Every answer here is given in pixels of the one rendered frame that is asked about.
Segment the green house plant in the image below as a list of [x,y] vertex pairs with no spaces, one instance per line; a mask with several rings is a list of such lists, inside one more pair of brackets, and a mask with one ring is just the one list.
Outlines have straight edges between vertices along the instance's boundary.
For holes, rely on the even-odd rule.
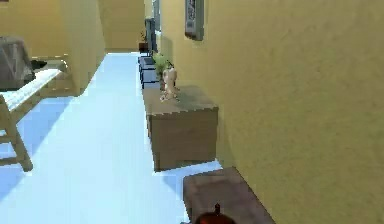
[[154,52],[152,54],[152,59],[154,61],[157,79],[158,79],[159,84],[160,84],[160,90],[164,91],[165,90],[165,82],[163,79],[163,72],[166,69],[173,68],[173,64],[164,55],[162,55],[159,52]]

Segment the light wooden table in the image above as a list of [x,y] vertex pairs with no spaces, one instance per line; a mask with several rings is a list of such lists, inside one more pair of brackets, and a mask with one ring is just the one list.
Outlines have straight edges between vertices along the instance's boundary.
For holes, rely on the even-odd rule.
[[46,69],[37,78],[16,91],[0,92],[0,144],[11,144],[14,157],[0,158],[0,166],[20,164],[24,172],[33,169],[33,163],[17,129],[17,123],[42,98],[56,89],[56,81],[67,74],[59,69]]

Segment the pale figurine statue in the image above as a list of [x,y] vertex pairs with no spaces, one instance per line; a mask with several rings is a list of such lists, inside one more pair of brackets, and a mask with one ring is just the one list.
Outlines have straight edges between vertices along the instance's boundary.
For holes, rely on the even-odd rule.
[[178,100],[178,91],[176,87],[177,71],[174,67],[163,71],[164,90],[160,96],[160,101],[164,102],[170,99]]

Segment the grey framed wall picture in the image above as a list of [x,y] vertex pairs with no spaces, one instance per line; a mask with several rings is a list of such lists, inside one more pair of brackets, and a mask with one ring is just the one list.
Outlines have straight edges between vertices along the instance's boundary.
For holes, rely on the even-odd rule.
[[195,41],[204,39],[204,0],[185,0],[185,36]]

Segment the grey window frame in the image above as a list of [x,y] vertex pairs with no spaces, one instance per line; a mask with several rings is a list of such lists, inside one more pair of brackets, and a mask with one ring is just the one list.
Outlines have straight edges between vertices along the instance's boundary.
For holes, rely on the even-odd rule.
[[153,6],[153,17],[155,20],[155,29],[157,32],[161,32],[161,9],[160,9],[161,0],[152,0]]

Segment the red apple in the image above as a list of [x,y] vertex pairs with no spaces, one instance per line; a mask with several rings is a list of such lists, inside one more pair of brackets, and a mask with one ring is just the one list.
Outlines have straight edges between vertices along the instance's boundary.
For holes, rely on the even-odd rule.
[[194,224],[237,224],[234,219],[221,212],[221,205],[216,203],[212,212],[199,215]]

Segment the dark brown side table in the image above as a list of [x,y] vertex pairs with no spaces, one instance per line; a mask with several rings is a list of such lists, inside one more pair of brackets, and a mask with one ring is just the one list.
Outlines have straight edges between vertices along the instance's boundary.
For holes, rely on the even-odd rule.
[[183,178],[183,201],[191,224],[200,224],[204,213],[220,212],[233,224],[276,224],[235,167]]

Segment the brown wooden cabinet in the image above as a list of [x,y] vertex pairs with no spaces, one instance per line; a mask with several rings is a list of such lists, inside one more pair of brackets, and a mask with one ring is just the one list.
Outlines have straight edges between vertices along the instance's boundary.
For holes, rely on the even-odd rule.
[[216,158],[219,107],[198,86],[181,86],[179,101],[160,101],[145,88],[143,100],[154,171],[161,172]]

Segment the black television set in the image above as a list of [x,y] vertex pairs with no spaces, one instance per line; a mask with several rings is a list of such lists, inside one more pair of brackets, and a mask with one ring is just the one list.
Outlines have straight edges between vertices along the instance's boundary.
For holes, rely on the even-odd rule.
[[154,52],[157,51],[155,19],[146,18],[145,28],[146,28],[146,42],[148,43],[148,50],[151,54],[153,54]]

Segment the small potted plant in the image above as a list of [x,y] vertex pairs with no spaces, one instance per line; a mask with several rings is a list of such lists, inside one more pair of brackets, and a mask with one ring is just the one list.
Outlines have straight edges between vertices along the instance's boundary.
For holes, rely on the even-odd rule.
[[148,43],[147,43],[145,32],[141,31],[140,36],[141,36],[141,41],[139,42],[139,52],[145,53],[148,51]]

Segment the dark blue low cabinet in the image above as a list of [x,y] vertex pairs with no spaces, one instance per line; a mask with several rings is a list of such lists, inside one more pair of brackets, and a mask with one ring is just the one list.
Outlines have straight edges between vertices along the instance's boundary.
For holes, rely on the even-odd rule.
[[154,60],[150,56],[140,56],[138,63],[141,87],[143,89],[159,87]]

